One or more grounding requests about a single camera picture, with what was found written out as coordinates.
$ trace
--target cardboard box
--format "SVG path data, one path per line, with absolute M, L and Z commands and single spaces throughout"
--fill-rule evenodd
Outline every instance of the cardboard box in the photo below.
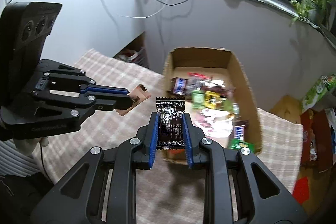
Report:
M 324 110 L 320 112 L 308 110 L 301 115 L 303 125 L 303 145 L 301 165 L 318 167 L 319 172 L 324 172 L 333 166 L 332 140 L 330 126 Z M 315 134 L 317 160 L 310 160 L 311 132 Z
M 196 72 L 214 79 L 224 80 L 236 88 L 235 102 L 239 104 L 242 120 L 249 120 L 249 127 L 245 140 L 253 143 L 256 152 L 262 149 L 261 127 L 249 81 L 235 54 L 225 49 L 182 47 L 176 48 L 168 54 L 163 70 L 165 78 L 164 90 L 169 90 L 171 79 L 174 77 L 188 78 L 188 72 Z M 173 161 L 185 162 L 184 153 L 169 154 Z

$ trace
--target potted plant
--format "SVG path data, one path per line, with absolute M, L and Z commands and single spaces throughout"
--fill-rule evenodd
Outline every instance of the potted plant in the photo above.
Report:
M 303 10 L 306 10 L 308 12 L 308 14 L 304 13 L 304 17 L 306 18 L 305 21 L 309 19 L 314 24 L 321 25 L 325 20 L 325 18 L 327 17 L 327 15 L 329 14 L 328 4 L 331 3 L 331 0 L 302 0 L 300 3 L 300 7 L 298 7 L 296 0 L 291 0 L 290 3 L 294 6 L 297 13 L 298 13 L 297 8 L 300 9 L 300 12 L 303 12 Z
M 306 0 L 302 0 L 301 2 L 298 2 L 297 0 L 291 0 L 290 4 L 293 5 L 296 13 L 299 15 L 298 17 L 293 17 L 293 19 L 291 20 L 291 26 L 298 19 L 306 22 L 309 18 L 311 11 L 316 10 L 316 7 L 314 7 L 309 1 Z

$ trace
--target brown candy wrapper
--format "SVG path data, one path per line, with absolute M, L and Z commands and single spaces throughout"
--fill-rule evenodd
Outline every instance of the brown candy wrapper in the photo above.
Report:
M 183 149 L 182 115 L 185 100 L 182 98 L 156 98 L 159 114 L 159 135 L 156 149 Z
M 152 96 L 142 84 L 138 85 L 128 95 L 132 98 L 133 105 L 126 110 L 116 109 L 115 111 L 117 111 L 121 116 L 124 116 L 126 113 L 130 112 L 134 107 L 136 107 L 144 100 Z

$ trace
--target blue gripper pad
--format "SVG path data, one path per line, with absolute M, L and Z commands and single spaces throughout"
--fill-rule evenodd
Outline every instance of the blue gripper pad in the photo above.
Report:
M 182 116 L 182 134 L 183 134 L 185 157 L 187 159 L 187 164 L 189 168 L 192 168 L 194 166 L 193 149 L 192 149 L 189 130 L 188 130 L 188 126 L 187 126 L 187 122 L 185 120 L 184 114 Z
M 156 146 L 158 143 L 158 136 L 159 136 L 159 114 L 156 113 L 155 124 L 152 133 L 152 140 L 150 145 L 150 153 L 149 153 L 149 160 L 148 165 L 149 168 L 153 168 L 153 163 L 155 160 L 155 153 L 156 153 Z
M 128 90 L 104 89 L 104 88 L 97 88 L 97 87 L 93 87 L 93 86 L 88 86 L 86 89 L 81 90 L 80 93 L 84 94 L 84 93 L 86 93 L 88 91 L 102 92 L 102 93 L 112 93 L 112 94 L 123 94 L 123 95 L 127 95 L 128 94 Z

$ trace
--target metal screw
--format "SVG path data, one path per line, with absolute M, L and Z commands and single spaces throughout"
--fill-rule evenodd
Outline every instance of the metal screw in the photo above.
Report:
M 248 155 L 249 153 L 251 153 L 251 150 L 247 147 L 243 147 L 242 149 L 240 149 L 240 152 L 243 154 L 243 155 Z
M 70 114 L 71 114 L 71 116 L 78 116 L 79 112 L 78 112 L 78 110 L 73 109 L 73 110 L 70 111 Z
M 100 148 L 95 146 L 95 147 L 91 148 L 90 152 L 91 152 L 91 154 L 97 155 L 97 154 L 100 153 Z
M 202 139 L 202 143 L 204 143 L 204 144 L 210 144 L 210 143 L 212 143 L 212 140 L 209 139 L 209 138 L 203 138 Z
M 129 142 L 130 142 L 131 144 L 135 145 L 135 144 L 139 144 L 139 143 L 140 143 L 140 140 L 139 140 L 138 138 L 132 138 L 132 139 L 129 140 Z

